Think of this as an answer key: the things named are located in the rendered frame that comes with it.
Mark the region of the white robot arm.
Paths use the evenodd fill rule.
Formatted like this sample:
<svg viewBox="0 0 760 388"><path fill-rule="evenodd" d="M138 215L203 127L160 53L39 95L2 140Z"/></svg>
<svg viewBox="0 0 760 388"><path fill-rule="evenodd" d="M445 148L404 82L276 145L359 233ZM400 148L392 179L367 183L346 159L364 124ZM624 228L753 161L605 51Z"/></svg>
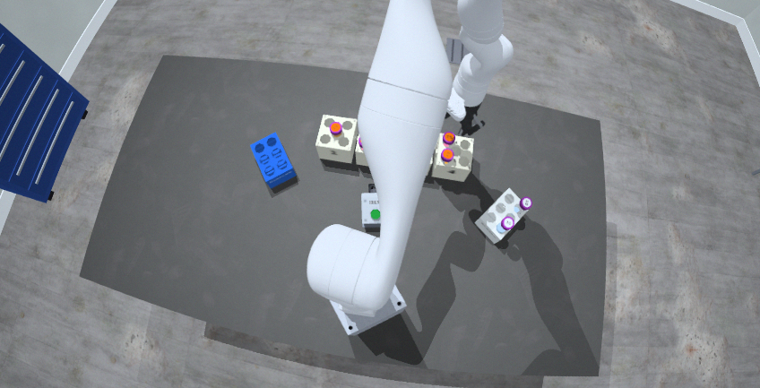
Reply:
<svg viewBox="0 0 760 388"><path fill-rule="evenodd" d="M478 106L513 58L502 34L502 0L458 0L457 10L470 53L453 81L431 0L390 0L358 112L380 238L334 224L319 234L307 260L311 289L343 313L375 317L386 304L446 111L462 121L465 106Z"/></svg>

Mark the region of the blue tube rack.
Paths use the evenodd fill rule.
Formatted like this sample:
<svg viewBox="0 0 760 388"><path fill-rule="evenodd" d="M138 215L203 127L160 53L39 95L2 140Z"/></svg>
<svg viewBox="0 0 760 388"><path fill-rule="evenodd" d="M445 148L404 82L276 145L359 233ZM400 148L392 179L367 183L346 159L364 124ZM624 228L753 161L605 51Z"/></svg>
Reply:
<svg viewBox="0 0 760 388"><path fill-rule="evenodd" d="M296 176L276 132L250 146L259 168L262 171L265 182L270 188Z"/></svg>

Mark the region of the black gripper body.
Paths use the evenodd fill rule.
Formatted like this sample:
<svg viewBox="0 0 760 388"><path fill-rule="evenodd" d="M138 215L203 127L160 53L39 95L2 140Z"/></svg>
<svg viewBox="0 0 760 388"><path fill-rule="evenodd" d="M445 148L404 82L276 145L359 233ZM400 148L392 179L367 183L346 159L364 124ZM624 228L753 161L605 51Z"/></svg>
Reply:
<svg viewBox="0 0 760 388"><path fill-rule="evenodd" d="M477 116L478 115L477 111L478 111L481 103L478 106L476 106L476 107L466 107L465 106L466 116L465 116L464 119L470 119L470 120L472 120L474 118L473 117L474 114Z"/></svg>

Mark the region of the purple tube cap with white label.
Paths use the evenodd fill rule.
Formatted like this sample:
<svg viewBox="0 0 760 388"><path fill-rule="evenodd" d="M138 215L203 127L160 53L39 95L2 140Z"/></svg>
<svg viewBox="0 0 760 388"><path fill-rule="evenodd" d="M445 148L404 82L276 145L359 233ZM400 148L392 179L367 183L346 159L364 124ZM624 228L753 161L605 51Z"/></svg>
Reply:
<svg viewBox="0 0 760 388"><path fill-rule="evenodd" d="M514 226L514 219L511 217L505 217L500 223L496 225L498 233L503 234L507 230L510 230Z"/></svg>

